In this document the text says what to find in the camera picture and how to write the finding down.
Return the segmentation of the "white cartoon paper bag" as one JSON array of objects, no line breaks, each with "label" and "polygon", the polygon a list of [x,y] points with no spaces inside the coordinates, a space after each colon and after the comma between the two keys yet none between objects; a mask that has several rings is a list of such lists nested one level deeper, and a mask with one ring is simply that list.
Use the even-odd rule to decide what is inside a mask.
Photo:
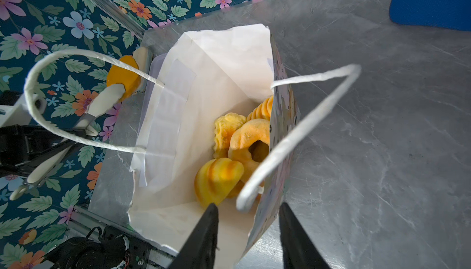
[{"label": "white cartoon paper bag", "polygon": [[360,73],[360,65],[350,64],[289,78],[262,24],[182,34],[158,78],[148,78],[154,87],[136,145],[107,145],[133,155],[131,227],[180,250],[204,212],[193,179],[212,157],[215,120],[232,111],[247,114],[273,96],[269,155],[238,197],[219,207],[215,267],[233,268],[277,218],[294,148]]}]

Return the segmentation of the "ribbed spiral bread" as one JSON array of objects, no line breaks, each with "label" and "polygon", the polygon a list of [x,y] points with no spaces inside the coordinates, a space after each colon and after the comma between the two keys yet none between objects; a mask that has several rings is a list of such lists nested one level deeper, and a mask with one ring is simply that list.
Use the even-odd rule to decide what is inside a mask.
[{"label": "ribbed spiral bread", "polygon": [[252,119],[266,119],[271,120],[272,106],[274,97],[271,96],[259,104],[248,116],[247,121]]}]

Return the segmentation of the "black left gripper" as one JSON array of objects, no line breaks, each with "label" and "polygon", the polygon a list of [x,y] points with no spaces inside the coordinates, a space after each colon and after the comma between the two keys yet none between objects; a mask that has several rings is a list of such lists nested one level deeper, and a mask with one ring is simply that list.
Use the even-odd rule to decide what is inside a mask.
[{"label": "black left gripper", "polygon": [[[74,129],[86,129],[118,103],[124,93],[125,87],[120,83],[108,86],[89,104]],[[1,176],[26,177],[9,199],[17,200],[31,188],[44,184],[55,166],[82,146],[40,126],[1,128]]]}]

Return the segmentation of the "scalloped yellow bread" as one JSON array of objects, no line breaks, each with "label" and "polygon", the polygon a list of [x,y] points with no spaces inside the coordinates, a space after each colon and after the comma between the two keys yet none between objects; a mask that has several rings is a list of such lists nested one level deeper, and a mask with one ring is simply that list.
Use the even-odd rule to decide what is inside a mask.
[{"label": "scalloped yellow bread", "polygon": [[228,113],[215,120],[214,159],[228,157],[231,137],[246,123],[246,120],[245,116],[236,113]]}]

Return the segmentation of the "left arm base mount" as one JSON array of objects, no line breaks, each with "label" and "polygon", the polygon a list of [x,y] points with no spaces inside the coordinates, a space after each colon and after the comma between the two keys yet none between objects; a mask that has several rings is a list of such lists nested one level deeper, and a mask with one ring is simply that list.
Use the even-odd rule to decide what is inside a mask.
[{"label": "left arm base mount", "polygon": [[151,245],[115,227],[94,227],[86,237],[72,237],[44,259],[54,269],[145,269]]}]

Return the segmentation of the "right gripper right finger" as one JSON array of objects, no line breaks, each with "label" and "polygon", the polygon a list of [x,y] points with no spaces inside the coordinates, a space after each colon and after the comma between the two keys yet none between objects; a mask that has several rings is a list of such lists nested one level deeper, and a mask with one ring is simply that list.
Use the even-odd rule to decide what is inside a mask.
[{"label": "right gripper right finger", "polygon": [[285,202],[280,206],[279,223],[285,269],[331,269]]}]

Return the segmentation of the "yellow striped croissant bread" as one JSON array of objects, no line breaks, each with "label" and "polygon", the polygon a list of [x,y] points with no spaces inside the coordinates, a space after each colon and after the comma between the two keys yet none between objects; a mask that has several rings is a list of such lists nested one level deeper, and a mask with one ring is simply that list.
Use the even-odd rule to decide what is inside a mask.
[{"label": "yellow striped croissant bread", "polygon": [[244,186],[241,178],[244,166],[228,158],[212,159],[197,172],[194,181],[195,195],[203,209],[210,204],[219,205],[232,199]]}]

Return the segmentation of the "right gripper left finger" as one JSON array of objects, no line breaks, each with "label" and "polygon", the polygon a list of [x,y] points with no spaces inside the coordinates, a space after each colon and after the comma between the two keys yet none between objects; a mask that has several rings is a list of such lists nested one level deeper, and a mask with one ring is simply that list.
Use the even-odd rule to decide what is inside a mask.
[{"label": "right gripper left finger", "polygon": [[168,269],[213,269],[218,225],[218,207],[210,204]]}]

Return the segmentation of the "large orange wedge bread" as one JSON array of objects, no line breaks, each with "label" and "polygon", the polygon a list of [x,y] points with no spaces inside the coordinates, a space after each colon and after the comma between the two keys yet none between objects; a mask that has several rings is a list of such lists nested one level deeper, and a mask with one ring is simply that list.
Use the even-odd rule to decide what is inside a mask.
[{"label": "large orange wedge bread", "polygon": [[141,86],[141,82],[142,78],[140,75],[116,65],[111,66],[106,79],[107,87],[115,84],[122,84],[124,86],[125,92],[119,100],[120,102],[132,96]]}]

